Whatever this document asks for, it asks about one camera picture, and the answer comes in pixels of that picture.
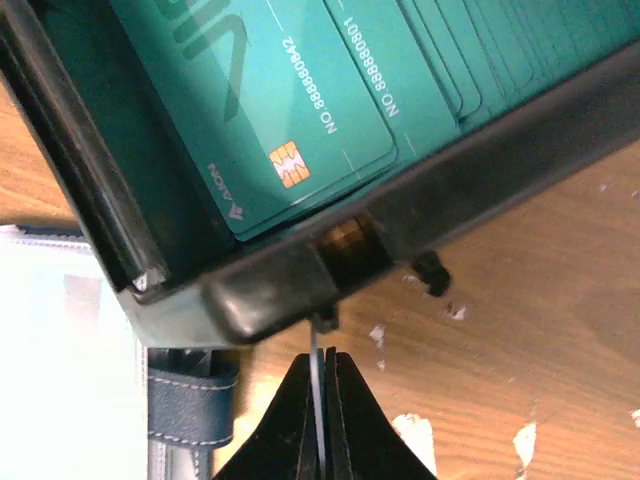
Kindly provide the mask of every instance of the white paper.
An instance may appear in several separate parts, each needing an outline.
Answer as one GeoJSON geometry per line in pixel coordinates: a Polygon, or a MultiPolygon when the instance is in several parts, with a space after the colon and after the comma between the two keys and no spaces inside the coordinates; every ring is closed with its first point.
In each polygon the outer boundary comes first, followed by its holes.
{"type": "Polygon", "coordinates": [[[98,262],[14,234],[0,231],[0,478],[146,479],[145,351],[98,262]]]}

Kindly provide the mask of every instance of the white paint chip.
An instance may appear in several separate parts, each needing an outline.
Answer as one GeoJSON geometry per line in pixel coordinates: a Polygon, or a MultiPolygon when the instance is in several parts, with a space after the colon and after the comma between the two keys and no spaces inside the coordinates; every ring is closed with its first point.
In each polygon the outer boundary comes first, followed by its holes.
{"type": "Polygon", "coordinates": [[[640,428],[640,409],[631,412],[631,418],[633,419],[633,423],[636,424],[636,427],[640,428]]]}
{"type": "Polygon", "coordinates": [[[527,469],[533,460],[533,453],[536,449],[536,428],[535,423],[528,423],[513,438],[513,446],[522,461],[522,471],[518,480],[527,478],[527,469]]]}
{"type": "Polygon", "coordinates": [[[419,285],[422,283],[420,279],[415,275],[405,275],[404,277],[402,277],[402,281],[410,283],[411,285],[419,285]]]}
{"type": "Polygon", "coordinates": [[[381,372],[384,372],[387,368],[387,363],[384,357],[384,334],[385,334],[385,326],[384,325],[376,325],[373,327],[373,330],[369,332],[369,337],[376,342],[376,347],[378,348],[378,353],[380,354],[380,360],[376,363],[381,372]]]}
{"type": "Polygon", "coordinates": [[[384,332],[384,325],[376,325],[373,327],[373,330],[369,332],[369,337],[376,342],[376,347],[378,348],[384,348],[384,332]]]}
{"type": "Polygon", "coordinates": [[[467,316],[469,315],[469,307],[467,307],[466,305],[456,307],[453,303],[449,302],[447,304],[447,308],[443,313],[445,316],[449,317],[452,320],[462,322],[466,320],[467,316]]]}
{"type": "Polygon", "coordinates": [[[415,413],[407,413],[398,415],[391,425],[424,466],[438,476],[431,422],[415,413]]]}

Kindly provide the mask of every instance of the black plastic edge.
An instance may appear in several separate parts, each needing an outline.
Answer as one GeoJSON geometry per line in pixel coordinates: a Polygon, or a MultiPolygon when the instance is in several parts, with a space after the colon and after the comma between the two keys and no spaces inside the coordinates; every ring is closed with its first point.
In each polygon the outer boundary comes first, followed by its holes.
{"type": "Polygon", "coordinates": [[[162,276],[162,256],[35,13],[9,0],[0,12],[4,83],[112,284],[122,290],[144,272],[162,276]]]}

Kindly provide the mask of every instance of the black plastic card holder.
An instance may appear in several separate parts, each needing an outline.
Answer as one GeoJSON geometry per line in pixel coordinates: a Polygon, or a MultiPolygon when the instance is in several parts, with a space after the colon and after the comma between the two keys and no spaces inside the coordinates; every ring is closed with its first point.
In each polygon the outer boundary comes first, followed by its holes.
{"type": "Polygon", "coordinates": [[[640,42],[287,235],[173,271],[26,0],[0,0],[6,86],[141,340],[256,342],[640,137],[640,42]]]}

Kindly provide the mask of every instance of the scratched wood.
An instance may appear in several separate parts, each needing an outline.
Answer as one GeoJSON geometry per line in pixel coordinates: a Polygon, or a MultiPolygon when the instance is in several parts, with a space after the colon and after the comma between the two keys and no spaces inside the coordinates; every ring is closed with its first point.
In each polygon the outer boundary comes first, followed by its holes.
{"type": "MultiPolygon", "coordinates": [[[[0,222],[71,212],[0,91],[0,222]]],[[[325,337],[356,360],[389,419],[431,420],[442,479],[513,479],[512,445],[538,422],[529,479],[637,479],[640,429],[640,143],[442,250],[445,299],[395,272],[345,300],[325,337]],[[464,320],[447,310],[466,307],[464,320]],[[368,337],[386,327],[386,370],[368,337]]],[[[236,440],[255,427],[293,357],[299,325],[244,352],[236,440]]]]}

